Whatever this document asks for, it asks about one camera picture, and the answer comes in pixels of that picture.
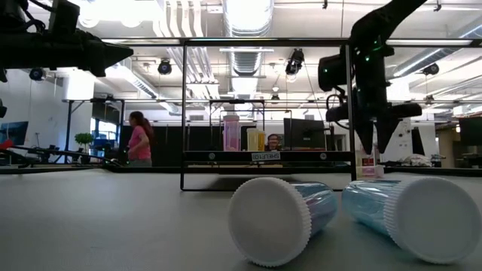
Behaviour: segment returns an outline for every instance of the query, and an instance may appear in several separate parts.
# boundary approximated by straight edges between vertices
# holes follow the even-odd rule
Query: potted plant
[[[88,132],[81,132],[75,135],[75,142],[84,147],[84,152],[89,154],[89,145],[93,142],[93,136]],[[81,163],[86,164],[90,162],[90,157],[81,156]]]

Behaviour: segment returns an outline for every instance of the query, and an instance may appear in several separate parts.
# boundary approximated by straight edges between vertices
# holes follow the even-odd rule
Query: person
[[[268,145],[266,151],[279,151],[279,136],[271,134],[268,136]]]
[[[130,113],[129,123],[133,128],[127,153],[130,166],[152,166],[151,144],[154,143],[154,131],[149,120],[144,117],[142,112],[134,111]]]

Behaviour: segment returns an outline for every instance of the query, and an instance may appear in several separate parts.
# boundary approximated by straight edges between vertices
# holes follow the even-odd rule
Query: pink bottle
[[[224,120],[224,151],[239,151],[239,116],[226,115]]]

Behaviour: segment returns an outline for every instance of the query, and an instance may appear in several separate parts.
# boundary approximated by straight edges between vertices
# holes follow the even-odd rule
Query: woman
[[[129,161],[131,166],[152,166],[151,144],[154,143],[154,131],[144,114],[139,111],[130,113],[130,126],[134,128],[129,140]]]

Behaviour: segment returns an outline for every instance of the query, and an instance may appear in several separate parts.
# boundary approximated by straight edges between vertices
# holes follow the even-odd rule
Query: air duct
[[[477,18],[472,23],[469,23],[464,28],[460,29],[450,38],[482,38],[482,17]],[[417,72],[438,60],[447,57],[462,48],[440,48],[440,49],[426,49],[422,53],[414,56],[412,59],[398,65],[393,71],[389,79],[400,78]]]
[[[161,96],[156,87],[147,82],[141,75],[131,69],[130,59],[125,59],[115,65],[108,67],[105,73],[109,77],[123,78],[131,83],[137,90],[150,96],[152,99],[168,99],[171,97]],[[181,114],[181,109],[171,102],[160,102],[160,106],[164,107],[171,114]]]
[[[225,0],[223,1],[224,30],[231,38],[260,38],[269,35],[273,21],[274,0]],[[238,98],[239,95],[256,92],[263,53],[231,52],[229,53],[231,87]]]

